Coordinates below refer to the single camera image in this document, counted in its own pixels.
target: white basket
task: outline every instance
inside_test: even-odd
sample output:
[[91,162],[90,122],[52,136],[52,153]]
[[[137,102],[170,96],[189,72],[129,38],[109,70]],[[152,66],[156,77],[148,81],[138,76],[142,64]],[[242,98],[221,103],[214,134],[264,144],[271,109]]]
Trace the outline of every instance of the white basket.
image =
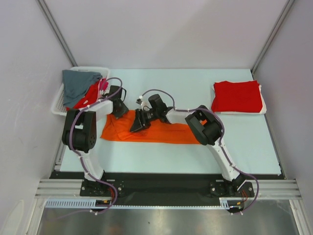
[[[83,72],[99,72],[101,73],[102,77],[109,78],[110,77],[110,70],[104,67],[72,67],[70,70],[74,71],[83,71]],[[51,112],[53,114],[58,114],[62,116],[67,115],[66,107],[63,106],[63,96],[64,96],[64,84],[62,83],[57,95],[55,96],[52,106]]]

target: shiny gray floor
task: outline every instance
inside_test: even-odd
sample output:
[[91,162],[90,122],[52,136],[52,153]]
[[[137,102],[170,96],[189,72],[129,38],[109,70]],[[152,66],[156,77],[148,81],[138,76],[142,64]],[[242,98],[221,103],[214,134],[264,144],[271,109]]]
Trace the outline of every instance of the shiny gray floor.
[[243,216],[227,211],[110,209],[102,215],[45,209],[38,235],[297,235],[289,201],[259,201]]

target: white table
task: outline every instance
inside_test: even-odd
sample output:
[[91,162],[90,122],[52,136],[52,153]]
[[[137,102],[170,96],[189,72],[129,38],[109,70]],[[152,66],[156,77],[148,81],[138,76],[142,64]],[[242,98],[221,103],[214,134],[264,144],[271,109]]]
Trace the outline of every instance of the white table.
[[[177,108],[191,109],[201,104],[210,108],[212,86],[217,81],[250,81],[250,70],[112,70],[111,77],[123,80],[125,104],[131,109],[148,89],[162,89],[176,100]],[[160,94],[171,106],[169,97]],[[219,115],[225,125],[225,143],[237,166],[253,174],[280,174],[279,163],[263,115]],[[220,169],[202,145],[115,142],[100,138],[106,119],[97,122],[94,147],[106,172],[216,174]],[[61,171],[83,171],[76,155],[66,149]]]

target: blue-gray cloth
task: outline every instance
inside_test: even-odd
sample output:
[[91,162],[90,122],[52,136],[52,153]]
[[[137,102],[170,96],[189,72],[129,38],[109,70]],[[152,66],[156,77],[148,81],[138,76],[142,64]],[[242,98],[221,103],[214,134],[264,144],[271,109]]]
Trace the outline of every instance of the blue-gray cloth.
[[87,93],[89,87],[102,78],[99,72],[63,70],[63,105],[73,108]]

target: folded orange cloth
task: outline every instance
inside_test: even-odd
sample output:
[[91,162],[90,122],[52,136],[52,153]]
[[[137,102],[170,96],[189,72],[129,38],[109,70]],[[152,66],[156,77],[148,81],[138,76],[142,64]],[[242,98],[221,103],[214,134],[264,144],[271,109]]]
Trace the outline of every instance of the folded orange cloth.
[[150,128],[131,133],[129,130],[134,119],[134,110],[129,110],[120,119],[107,115],[101,138],[108,141],[199,144],[187,124],[166,124],[155,120],[151,122]]

